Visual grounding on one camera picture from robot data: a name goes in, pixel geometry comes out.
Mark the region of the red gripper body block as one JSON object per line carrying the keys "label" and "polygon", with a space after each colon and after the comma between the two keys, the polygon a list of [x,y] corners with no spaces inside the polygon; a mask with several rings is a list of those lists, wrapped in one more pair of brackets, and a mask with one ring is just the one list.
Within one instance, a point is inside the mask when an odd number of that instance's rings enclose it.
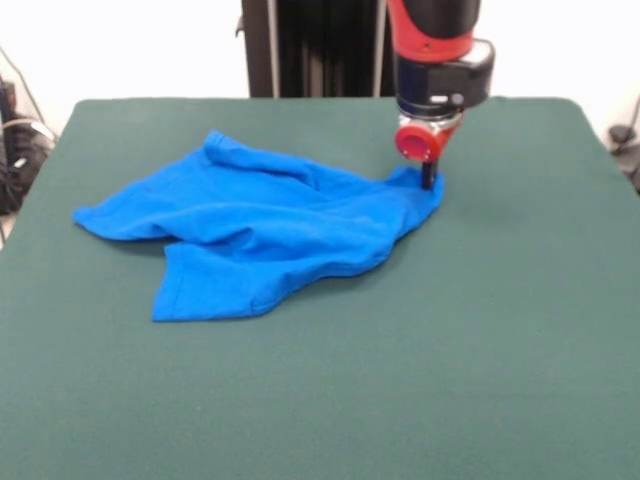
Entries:
{"label": "red gripper body block", "polygon": [[406,159],[423,163],[437,161],[461,123],[460,117],[418,119],[401,117],[394,141]]}

